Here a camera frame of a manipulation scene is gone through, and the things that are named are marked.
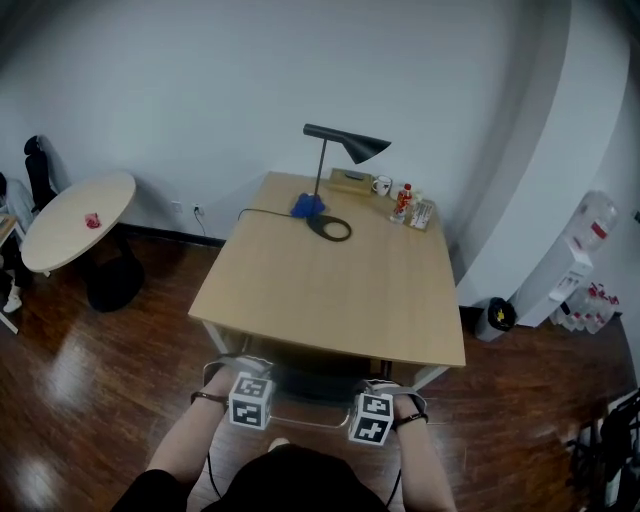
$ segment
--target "black desk lamp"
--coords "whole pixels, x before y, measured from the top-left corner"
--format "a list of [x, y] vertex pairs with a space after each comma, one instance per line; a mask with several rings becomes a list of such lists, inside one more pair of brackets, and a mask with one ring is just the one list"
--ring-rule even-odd
[[[333, 128], [325, 128], [324, 126], [316, 126], [314, 124], [305, 124], [302, 133], [310, 137], [323, 139], [322, 153], [320, 154], [320, 165], [318, 166], [318, 176], [316, 177], [316, 187], [313, 191], [313, 199], [311, 201], [311, 210], [307, 216], [307, 225], [318, 235], [332, 242], [342, 242], [351, 236], [351, 226], [342, 219], [331, 217], [330, 215], [321, 215], [316, 213], [316, 202], [318, 199], [318, 186], [320, 185], [320, 174], [322, 173], [322, 164], [324, 162], [324, 151], [327, 147], [327, 141], [339, 142], [347, 150], [351, 160], [355, 164], [360, 164], [376, 156], [381, 151], [389, 147], [391, 142], [381, 139], [374, 139], [366, 135], [358, 135], [355, 133], [334, 130]], [[343, 237], [335, 237], [329, 235], [325, 231], [327, 224], [341, 224], [347, 229], [347, 234]]]

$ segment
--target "cable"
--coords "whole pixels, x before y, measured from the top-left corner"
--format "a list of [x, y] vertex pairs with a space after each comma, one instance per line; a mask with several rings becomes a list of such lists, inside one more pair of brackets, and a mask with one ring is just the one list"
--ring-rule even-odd
[[213, 487], [213, 490], [216, 491], [218, 498], [222, 499], [222, 496], [220, 496], [220, 491], [218, 491], [218, 488], [216, 487], [216, 484], [213, 481], [213, 473], [211, 472], [211, 454], [209, 453], [209, 451], [207, 451], [207, 464], [209, 466], [209, 480], [211, 480], [211, 486]]
[[270, 210], [261, 210], [260, 208], [245, 208], [244, 210], [241, 210], [240, 213], [238, 214], [238, 220], [240, 220], [240, 215], [242, 215], [244, 212], [262, 212], [262, 213], [271, 213], [273, 215], [280, 215], [280, 217], [291, 217], [291, 215], [289, 215], [288, 213], [272, 212]]
[[204, 230], [204, 226], [202, 225], [202, 222], [200, 222], [200, 219], [198, 218], [197, 211], [198, 211], [198, 208], [193, 209], [193, 216], [196, 218], [196, 220], [198, 221], [198, 224], [200, 224], [200, 227], [202, 228], [202, 236], [207, 236], [207, 233]]
[[393, 501], [393, 497], [396, 495], [396, 491], [398, 490], [398, 484], [400, 483], [400, 474], [401, 473], [402, 473], [402, 471], [399, 469], [398, 470], [398, 476], [396, 477], [396, 483], [393, 485], [393, 491], [391, 491], [391, 496], [389, 496], [389, 501], [387, 501], [387, 504], [385, 505], [385, 508], [389, 508], [389, 505], [391, 505], [391, 502]]

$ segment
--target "round table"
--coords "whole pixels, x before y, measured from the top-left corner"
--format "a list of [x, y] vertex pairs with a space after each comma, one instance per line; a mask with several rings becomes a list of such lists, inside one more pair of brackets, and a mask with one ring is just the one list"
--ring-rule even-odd
[[[126, 306], [144, 281], [144, 269], [126, 239], [114, 230], [122, 255], [98, 267], [87, 254], [116, 225], [136, 191], [130, 174], [113, 172], [72, 185], [36, 217], [22, 244], [22, 260], [33, 272], [74, 261], [87, 283], [91, 306], [102, 312]], [[84, 216], [97, 213], [101, 226], [87, 227]]]

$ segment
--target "red object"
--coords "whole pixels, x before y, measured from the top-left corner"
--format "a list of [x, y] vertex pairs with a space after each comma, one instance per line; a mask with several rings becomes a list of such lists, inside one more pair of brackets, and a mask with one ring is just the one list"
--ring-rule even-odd
[[87, 213], [84, 216], [84, 221], [89, 229], [96, 229], [102, 226], [97, 213]]
[[607, 238], [607, 234], [605, 233], [604, 229], [602, 229], [597, 222], [594, 222], [593, 224], [591, 224], [591, 229], [596, 235], [598, 235], [603, 240]]
[[411, 185], [407, 183], [404, 189], [398, 193], [398, 199], [396, 200], [396, 207], [393, 213], [396, 215], [403, 215], [407, 211], [407, 207], [411, 202]]

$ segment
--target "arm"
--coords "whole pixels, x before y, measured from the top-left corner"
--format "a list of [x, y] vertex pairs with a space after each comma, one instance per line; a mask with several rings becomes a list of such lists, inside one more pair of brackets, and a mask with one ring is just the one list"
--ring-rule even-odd
[[[396, 418], [418, 410], [408, 396], [394, 400]], [[402, 459], [402, 496], [407, 512], [455, 512], [456, 506], [424, 420], [398, 427]]]
[[[210, 395], [228, 396], [236, 373], [221, 368], [202, 391]], [[161, 469], [173, 475], [182, 484], [193, 485], [202, 472], [211, 447], [213, 435], [224, 416], [222, 404], [206, 398], [196, 398], [153, 454], [147, 471]]]

